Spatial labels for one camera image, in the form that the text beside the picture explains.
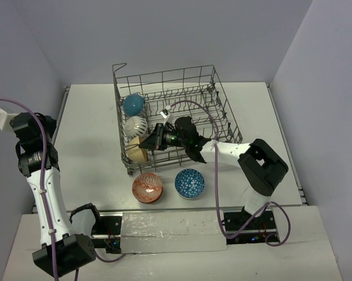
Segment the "yellow bowl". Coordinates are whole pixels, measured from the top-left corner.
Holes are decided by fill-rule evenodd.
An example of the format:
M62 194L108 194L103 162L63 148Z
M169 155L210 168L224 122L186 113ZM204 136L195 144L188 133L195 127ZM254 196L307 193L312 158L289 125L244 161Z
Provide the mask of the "yellow bowl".
M125 151L131 161L144 163L149 160L147 151L139 147L141 142L142 138L137 136L127 144Z

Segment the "plain blue bowl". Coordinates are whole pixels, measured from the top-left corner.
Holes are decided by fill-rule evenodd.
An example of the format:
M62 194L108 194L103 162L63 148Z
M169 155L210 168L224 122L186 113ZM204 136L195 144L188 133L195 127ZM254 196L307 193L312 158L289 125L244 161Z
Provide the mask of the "plain blue bowl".
M128 95L123 102L123 110L129 117L136 116L142 112L144 98L139 94Z

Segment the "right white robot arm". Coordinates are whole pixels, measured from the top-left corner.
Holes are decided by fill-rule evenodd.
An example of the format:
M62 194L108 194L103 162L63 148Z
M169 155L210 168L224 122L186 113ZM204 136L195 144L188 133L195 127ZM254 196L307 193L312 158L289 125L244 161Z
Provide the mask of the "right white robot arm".
M223 163L239 167L252 188L243 207L243 224L249 229L263 222L262 213L272 194L288 173L285 161L262 139L252 143L226 143L200 135L190 117L180 117L175 126L157 123L154 131L139 144L147 150L169 147L185 149L187 156L199 163Z

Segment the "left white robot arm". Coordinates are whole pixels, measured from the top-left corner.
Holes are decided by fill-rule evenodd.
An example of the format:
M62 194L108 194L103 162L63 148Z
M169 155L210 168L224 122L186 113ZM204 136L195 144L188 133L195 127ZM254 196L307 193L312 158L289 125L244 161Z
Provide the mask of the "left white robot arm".
M58 153L51 142L56 120L42 114L20 113L9 122L18 143L19 171L32 190L41 227L41 248L32 254L34 264L58 280L96 259L92 234L103 218L91 204L68 213L62 192Z

